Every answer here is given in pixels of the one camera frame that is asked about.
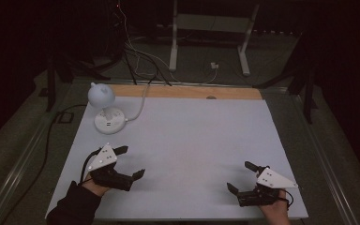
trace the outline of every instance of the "cable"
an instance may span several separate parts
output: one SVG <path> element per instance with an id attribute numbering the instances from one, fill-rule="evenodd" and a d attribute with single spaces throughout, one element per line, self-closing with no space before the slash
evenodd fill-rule
<path id="1" fill-rule="evenodd" d="M 288 202 L 288 208 L 289 208 L 289 207 L 291 207 L 291 205 L 293 204 L 293 196 L 292 196 L 291 193 L 289 193 L 289 191 L 287 191 L 287 190 L 285 190 L 285 189 L 284 189 L 284 191 L 285 191 L 287 194 L 289 194 L 289 196 L 291 196 L 291 199 L 292 199 L 291 202 Z"/>
<path id="2" fill-rule="evenodd" d="M 82 182 L 79 183 L 78 185 L 81 186 L 81 185 L 83 185 L 84 183 L 86 183 L 86 182 L 88 182 L 88 181 L 91 181 L 91 180 L 92 180 L 92 178 L 89 178 L 89 179 L 87 179 L 87 180 L 82 181 Z"/>
<path id="3" fill-rule="evenodd" d="M 128 69 L 129 69 L 130 76 L 131 76 L 131 78 L 132 78 L 132 80 L 133 80 L 133 83 L 134 83 L 135 85 L 137 85 L 136 78 L 134 77 L 133 69 L 132 69 L 132 67 L 131 67 L 131 65 L 130 65 L 130 63 L 129 63 L 128 55 L 127 55 L 126 52 L 124 53 L 124 57 L 125 57 L 125 60 L 127 61 L 126 64 L 127 64 Z"/>
<path id="4" fill-rule="evenodd" d="M 137 118 L 139 117 L 139 115 L 142 113 L 142 110 L 143 110 L 143 107 L 144 107 L 144 102 L 145 102 L 145 96 L 146 96 L 148 87 L 150 86 L 150 82 L 145 86 L 144 91 L 143 91 L 143 93 L 142 93 L 142 105 L 141 105 L 141 107 L 140 107 L 140 109 L 139 109 L 139 112 L 137 112 L 137 114 L 136 114 L 134 117 L 132 117 L 132 118 L 127 118 L 126 121 L 135 120 L 135 119 L 137 119 Z"/>
<path id="5" fill-rule="evenodd" d="M 218 68 L 215 68 L 215 76 L 209 82 L 203 82 L 202 84 L 207 84 L 215 80 L 216 76 L 218 75 Z"/>
<path id="6" fill-rule="evenodd" d="M 90 160 L 90 158 L 92 156 L 95 156 L 97 155 L 99 152 L 100 152 L 101 148 L 99 148 L 98 150 L 92 152 L 91 154 L 89 154 L 89 156 L 86 158 L 86 160 L 84 161 L 83 163 L 83 166 L 82 166 L 82 172 L 81 172 L 81 179 L 80 179 L 80 184 L 83 183 L 83 182 L 86 182 L 86 181 L 83 181 L 83 177 L 84 177 L 84 171 L 86 169 L 86 165 L 87 165 L 87 162 Z"/>
<path id="7" fill-rule="evenodd" d="M 8 220 L 8 217 L 13 213 L 14 209 L 19 205 L 19 203 L 23 200 L 23 198 L 25 197 L 25 195 L 28 193 L 28 191 L 34 186 L 34 184 L 37 182 L 37 180 L 39 179 L 40 175 L 42 174 L 43 169 L 45 168 L 46 162 L 48 160 L 48 155 L 49 155 L 49 142 L 50 142 L 50 136 L 51 136 L 51 131 L 52 131 L 52 127 L 53 124 L 56 122 L 56 119 L 58 118 L 59 115 L 65 113 L 67 110 L 74 108 L 74 107 L 80 107 L 80 106 L 86 106 L 86 105 L 73 105 L 70 106 L 68 108 L 65 108 L 63 111 L 61 112 L 57 112 L 56 115 L 54 116 L 54 119 L 51 121 L 50 125 L 49 125 L 49 129 L 48 129 L 48 134 L 47 134 L 47 139 L 46 139 L 46 144 L 45 144 L 45 155 L 43 158 L 43 162 L 42 165 L 40 166 L 36 177 L 34 178 L 34 180 L 31 182 L 31 184 L 28 186 L 28 188 L 25 190 L 25 192 L 22 194 L 22 196 L 19 198 L 18 201 L 16 201 L 13 206 L 9 209 L 9 211 L 7 212 L 7 215 L 4 217 L 4 219 L 1 222 L 1 225 L 5 224 L 5 222 Z"/>
<path id="8" fill-rule="evenodd" d="M 120 12 L 122 13 L 122 15 L 124 16 L 125 31 L 126 31 L 126 33 L 127 33 L 127 41 L 128 41 L 128 44 L 127 44 L 127 43 L 125 43 L 125 44 L 128 45 L 129 48 L 134 51 L 134 53 L 135 53 L 135 55 L 136 55 L 136 58 L 137 58 L 136 67 L 135 67 L 134 70 L 133 70 L 134 73 L 137 74 L 137 75 L 139 75 L 139 73 L 137 72 L 137 69 L 139 68 L 139 62 L 140 62 L 140 58 L 141 58 L 141 57 L 138 55 L 138 53 L 142 53 L 142 54 L 144 54 L 144 55 L 148 55 L 148 56 L 151 56 L 151 57 L 155 57 L 156 59 L 158 59 L 159 61 L 161 61 L 161 62 L 166 66 L 166 68 L 169 69 L 169 66 L 168 66 L 162 59 L 160 59 L 159 57 L 157 57 L 157 56 L 155 56 L 155 55 L 153 55 L 153 54 L 147 53 L 147 52 L 142 52 L 142 51 L 136 50 L 136 49 L 133 47 L 133 45 L 132 45 L 132 43 L 131 43 L 131 40 L 130 40 L 130 38 L 129 38 L 128 29 L 127 29 L 127 21 L 128 21 L 128 18 L 127 18 L 127 16 L 125 15 L 124 11 L 121 9 L 121 1 L 120 1 L 120 0 L 118 0 L 118 8 L 119 8 L 119 11 L 120 11 Z M 172 73 L 171 73 L 170 71 L 169 71 L 169 73 L 171 74 L 172 78 L 173 78 L 175 81 L 179 82 L 178 80 L 176 80 L 176 79 L 174 78 L 174 76 L 172 75 Z"/>
<path id="9" fill-rule="evenodd" d="M 162 71 L 159 69 L 159 66 L 157 65 L 157 63 L 150 57 L 150 54 L 145 53 L 145 52 L 139 52 L 139 53 L 141 53 L 141 54 L 143 55 L 142 59 L 149 61 L 151 64 L 153 64 L 153 65 L 155 66 L 155 68 L 156 68 L 157 71 L 156 71 L 156 73 L 154 74 L 154 78 L 159 79 L 160 81 L 164 81 L 164 82 L 165 82 L 166 84 L 168 84 L 169 86 L 172 86 L 172 85 L 166 80 L 165 76 L 163 76 Z"/>
<path id="10" fill-rule="evenodd" d="M 147 52 L 142 52 L 142 51 L 136 50 L 136 49 L 134 49 L 134 48 L 131 48 L 131 50 L 135 52 L 135 55 L 136 55 L 136 57 L 138 58 L 137 63 L 139 63 L 139 60 L 140 60 L 140 56 L 139 56 L 137 53 L 141 53 L 141 54 L 145 55 L 146 57 L 148 57 L 148 58 L 151 60 L 151 61 L 150 61 L 151 63 L 155 64 L 155 66 L 156 66 L 157 70 L 159 70 L 159 73 L 160 73 L 160 74 L 162 74 L 162 72 L 160 71 L 157 63 L 155 63 L 155 61 L 152 60 L 151 57 L 154 57 L 154 58 L 158 59 L 160 62 L 162 62 L 163 65 L 165 65 L 166 68 L 169 69 L 169 66 L 168 66 L 161 58 L 159 58 L 159 57 L 157 57 L 157 56 L 155 56 L 155 55 L 153 55 L 153 54 L 147 53 Z M 175 81 L 177 81 L 177 80 L 174 78 L 174 76 L 172 75 L 172 73 L 171 73 L 171 72 L 169 72 L 169 73 L 171 74 L 172 78 L 173 78 Z"/>
<path id="11" fill-rule="evenodd" d="M 129 67 L 129 69 L 131 69 L 131 65 L 130 65 L 130 62 L 129 62 L 129 60 L 128 60 L 128 54 L 137 57 L 138 60 L 140 60 L 140 58 L 141 58 L 141 59 L 146 60 L 146 61 L 150 62 L 151 64 L 155 65 L 155 62 L 154 62 L 154 61 L 149 60 L 149 59 L 147 59 L 147 58 L 145 58 L 145 57 L 141 57 L 141 56 L 139 56 L 139 55 L 135 55 L 135 54 L 130 53 L 130 52 L 127 52 L 127 51 L 128 51 L 128 48 L 125 48 L 125 57 L 126 57 L 126 59 L 127 59 L 126 64 L 127 64 L 127 66 Z M 155 73 L 138 73 L 138 72 L 135 71 L 135 69 L 132 69 L 130 72 L 131 72 L 132 74 L 138 76 L 138 77 L 145 78 L 143 75 L 145 75 L 145 76 L 156 76 L 157 73 L 158 73 L 159 68 L 158 68 L 157 65 L 155 65 L 155 68 L 156 68 L 156 72 L 155 72 Z"/>

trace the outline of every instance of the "white cable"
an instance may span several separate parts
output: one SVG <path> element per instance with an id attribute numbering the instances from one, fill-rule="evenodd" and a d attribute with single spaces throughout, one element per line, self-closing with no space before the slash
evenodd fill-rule
<path id="1" fill-rule="evenodd" d="M 216 76 L 218 75 L 218 68 L 215 69 L 215 76 L 210 80 L 209 82 L 203 82 L 202 84 L 210 83 L 216 79 Z"/>
<path id="2" fill-rule="evenodd" d="M 142 110 L 143 110 L 143 107 L 144 107 L 144 102 L 145 102 L 145 96 L 147 95 L 147 90 L 148 90 L 148 87 L 149 87 L 149 86 L 150 86 L 150 83 L 145 86 L 144 91 L 143 91 L 143 93 L 142 93 L 142 105 L 141 105 L 141 107 L 140 107 L 140 109 L 139 109 L 139 112 L 137 112 L 136 116 L 134 116 L 134 117 L 132 117 L 132 118 L 127 118 L 127 119 L 125 119 L 125 121 L 128 122 L 128 121 L 135 120 L 135 119 L 137 119 L 137 118 L 139 117 L 139 115 L 142 113 Z"/>
<path id="3" fill-rule="evenodd" d="M 136 73 L 137 75 L 140 75 L 139 73 L 137 73 L 137 69 L 139 68 L 139 61 L 140 61 L 140 56 L 137 54 L 137 53 L 143 53 L 143 54 L 146 54 L 146 55 L 149 55 L 149 56 L 152 56 L 152 57 L 155 57 L 156 59 L 158 59 L 159 61 L 161 61 L 165 66 L 166 68 L 168 68 L 169 70 L 169 66 L 162 60 L 160 59 L 159 57 L 157 56 L 154 56 L 153 54 L 150 54 L 150 53 L 146 53 L 146 52 L 142 52 L 142 51 L 139 51 L 139 50 L 136 50 L 133 45 L 131 44 L 131 41 L 130 41 L 130 38 L 129 38 L 129 34 L 128 34 L 128 29 L 127 29 L 127 16 L 125 15 L 125 13 L 122 11 L 121 9 L 121 0 L 118 0 L 118 7 L 119 7 L 119 11 L 122 13 L 122 15 L 124 16 L 125 20 L 124 20 L 124 26 L 125 26 L 125 31 L 127 33 L 127 41 L 129 42 L 129 44 L 126 44 L 128 45 L 135 53 L 136 57 L 137 57 L 137 63 L 136 63 L 136 68 L 134 69 L 134 73 Z M 180 81 L 178 81 L 177 79 L 174 78 L 173 74 L 169 71 L 169 73 L 171 74 L 171 77 L 176 81 L 176 82 L 179 82 L 181 83 Z"/>

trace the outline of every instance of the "electrical outlet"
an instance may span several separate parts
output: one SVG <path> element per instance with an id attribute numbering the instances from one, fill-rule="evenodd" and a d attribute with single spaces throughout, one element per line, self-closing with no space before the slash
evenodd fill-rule
<path id="1" fill-rule="evenodd" d="M 212 69 L 218 68 L 218 63 L 212 62 L 212 63 L 210 63 L 210 67 L 211 67 Z"/>

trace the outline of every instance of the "human hand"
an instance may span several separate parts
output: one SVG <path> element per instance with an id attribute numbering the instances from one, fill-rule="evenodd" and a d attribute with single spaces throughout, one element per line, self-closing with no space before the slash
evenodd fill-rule
<path id="1" fill-rule="evenodd" d="M 279 198 L 285 199 L 286 192 L 281 189 L 279 191 Z M 270 225 L 290 225 L 288 218 L 288 203 L 282 200 L 277 200 L 273 204 L 260 205 L 260 210 L 264 214 Z"/>
<path id="2" fill-rule="evenodd" d="M 95 184 L 92 177 L 90 176 L 90 173 L 88 173 L 86 175 L 86 178 L 84 179 L 84 182 L 82 183 L 82 187 L 90 190 L 91 192 L 93 192 L 94 194 L 96 194 L 99 197 L 102 197 L 105 194 L 105 192 L 110 190 L 109 187 L 103 187 L 103 186 Z"/>

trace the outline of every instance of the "white lamp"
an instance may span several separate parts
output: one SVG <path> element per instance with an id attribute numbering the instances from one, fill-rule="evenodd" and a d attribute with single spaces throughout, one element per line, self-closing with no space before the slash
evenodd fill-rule
<path id="1" fill-rule="evenodd" d="M 95 125 L 96 129 L 103 134 L 113 134 L 121 130 L 126 118 L 124 113 L 113 106 L 115 101 L 115 94 L 111 87 L 104 83 L 91 83 L 91 88 L 87 97 L 90 105 L 95 108 L 102 109 L 96 115 Z"/>

